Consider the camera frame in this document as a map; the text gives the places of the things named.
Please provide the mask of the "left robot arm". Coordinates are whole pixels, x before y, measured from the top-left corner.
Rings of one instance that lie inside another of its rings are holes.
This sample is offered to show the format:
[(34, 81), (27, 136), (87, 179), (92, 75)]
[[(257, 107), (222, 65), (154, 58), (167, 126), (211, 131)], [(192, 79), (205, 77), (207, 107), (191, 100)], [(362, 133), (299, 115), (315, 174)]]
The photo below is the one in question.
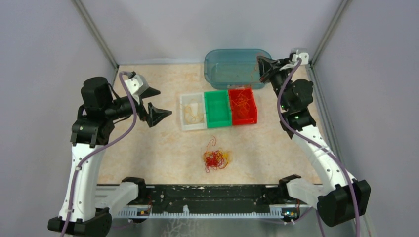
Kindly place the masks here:
[(98, 174), (105, 151), (116, 143), (110, 140), (115, 124), (128, 118), (144, 121), (149, 127), (171, 115), (143, 99), (159, 95), (143, 76), (121, 72), (126, 92), (120, 97), (103, 77), (87, 79), (82, 88), (83, 104), (72, 125), (72, 158), (68, 187), (63, 205), (47, 228), (63, 235), (104, 237), (112, 220), (129, 203), (150, 202), (144, 179), (126, 177), (103, 199), (95, 199)]

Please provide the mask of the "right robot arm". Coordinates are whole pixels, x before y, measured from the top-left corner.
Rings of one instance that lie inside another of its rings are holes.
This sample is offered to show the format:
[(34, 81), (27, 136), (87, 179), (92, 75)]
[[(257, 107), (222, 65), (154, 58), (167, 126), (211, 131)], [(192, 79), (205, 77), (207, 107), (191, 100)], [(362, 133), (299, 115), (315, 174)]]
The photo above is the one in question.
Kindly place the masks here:
[(282, 129), (306, 153), (322, 182), (319, 186), (299, 175), (288, 176), (280, 180), (278, 197), (283, 203), (298, 199), (312, 206), (329, 227), (354, 221), (356, 232), (360, 233), (360, 218), (366, 212), (371, 187), (347, 171), (322, 137), (308, 108), (314, 101), (313, 82), (292, 80), (307, 58), (306, 53), (292, 53), (289, 58), (278, 60), (256, 58), (259, 81), (270, 83), (277, 96)]

